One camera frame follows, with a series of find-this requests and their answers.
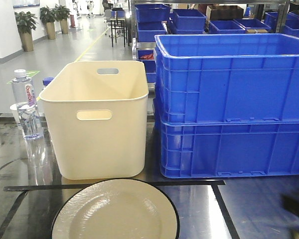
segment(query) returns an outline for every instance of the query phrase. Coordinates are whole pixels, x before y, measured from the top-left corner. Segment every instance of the white cap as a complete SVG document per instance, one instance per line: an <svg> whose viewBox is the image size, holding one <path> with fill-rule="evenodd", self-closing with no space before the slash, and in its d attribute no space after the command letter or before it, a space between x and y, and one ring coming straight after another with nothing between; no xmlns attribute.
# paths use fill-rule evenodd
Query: white cap
<svg viewBox="0 0 299 239"><path fill-rule="evenodd" d="M14 76L16 78L19 78L19 77L26 77L26 70L24 69L18 69L18 70L15 70L14 71Z"/></svg>

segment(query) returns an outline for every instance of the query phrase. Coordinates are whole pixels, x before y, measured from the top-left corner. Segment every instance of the cardboard box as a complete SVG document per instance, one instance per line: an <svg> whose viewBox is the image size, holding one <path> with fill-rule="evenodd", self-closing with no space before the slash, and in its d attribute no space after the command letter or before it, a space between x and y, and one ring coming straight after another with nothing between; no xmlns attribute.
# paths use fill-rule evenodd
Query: cardboard box
<svg viewBox="0 0 299 239"><path fill-rule="evenodd" d="M206 16L208 20L232 20L243 18L244 10L236 5L208 6Z"/></svg>
<svg viewBox="0 0 299 239"><path fill-rule="evenodd" d="M255 33L268 33L265 29L247 29L247 34L255 34Z"/></svg>
<svg viewBox="0 0 299 239"><path fill-rule="evenodd" d="M187 9L188 4L185 3L179 3L177 5L177 9Z"/></svg>

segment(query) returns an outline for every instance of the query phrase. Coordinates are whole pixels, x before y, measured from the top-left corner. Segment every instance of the table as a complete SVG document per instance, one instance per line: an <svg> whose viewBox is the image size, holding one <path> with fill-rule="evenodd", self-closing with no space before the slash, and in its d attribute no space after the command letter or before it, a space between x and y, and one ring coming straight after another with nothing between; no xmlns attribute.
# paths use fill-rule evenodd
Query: table
<svg viewBox="0 0 299 239"><path fill-rule="evenodd" d="M127 26L126 26L126 20L125 18L111 18L111 40L112 40L112 47L113 46L113 30L115 33L115 43L117 43L117 36L116 36L116 31L117 30L122 30L123 31L123 37L124 37L124 47L125 47L125 41L128 42L128 37L127 37Z"/></svg>
<svg viewBox="0 0 299 239"><path fill-rule="evenodd" d="M0 115L0 239L50 239L62 205L102 180L63 178L44 119L43 126L44 139L25 142L12 115ZM146 165L133 178L171 198L179 214L179 239L290 239L290 231L299 228L299 218L281 206L281 194L299 188L299 175L168 179L159 171L158 141L148 116Z"/></svg>

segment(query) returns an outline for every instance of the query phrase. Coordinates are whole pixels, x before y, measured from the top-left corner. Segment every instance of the plate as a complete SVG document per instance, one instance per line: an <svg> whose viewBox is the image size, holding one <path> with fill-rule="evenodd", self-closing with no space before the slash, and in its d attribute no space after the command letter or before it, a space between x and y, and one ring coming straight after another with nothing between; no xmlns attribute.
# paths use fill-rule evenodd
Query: plate
<svg viewBox="0 0 299 239"><path fill-rule="evenodd" d="M159 189L135 179L111 179L75 194L60 210L53 239L176 239L175 206Z"/></svg>

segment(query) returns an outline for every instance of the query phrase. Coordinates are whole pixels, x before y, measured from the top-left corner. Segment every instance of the bottle cap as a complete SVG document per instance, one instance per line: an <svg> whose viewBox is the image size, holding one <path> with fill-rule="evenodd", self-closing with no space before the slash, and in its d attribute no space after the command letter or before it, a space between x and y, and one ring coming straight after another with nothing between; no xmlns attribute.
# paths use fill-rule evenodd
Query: bottle cap
<svg viewBox="0 0 299 239"><path fill-rule="evenodd" d="M24 70L24 69L15 70L14 71L14 76L16 78L18 78L18 77L26 77L26 70Z"/></svg>
<svg viewBox="0 0 299 239"><path fill-rule="evenodd" d="M46 77L43 79L43 85L47 86L54 79L54 77Z"/></svg>

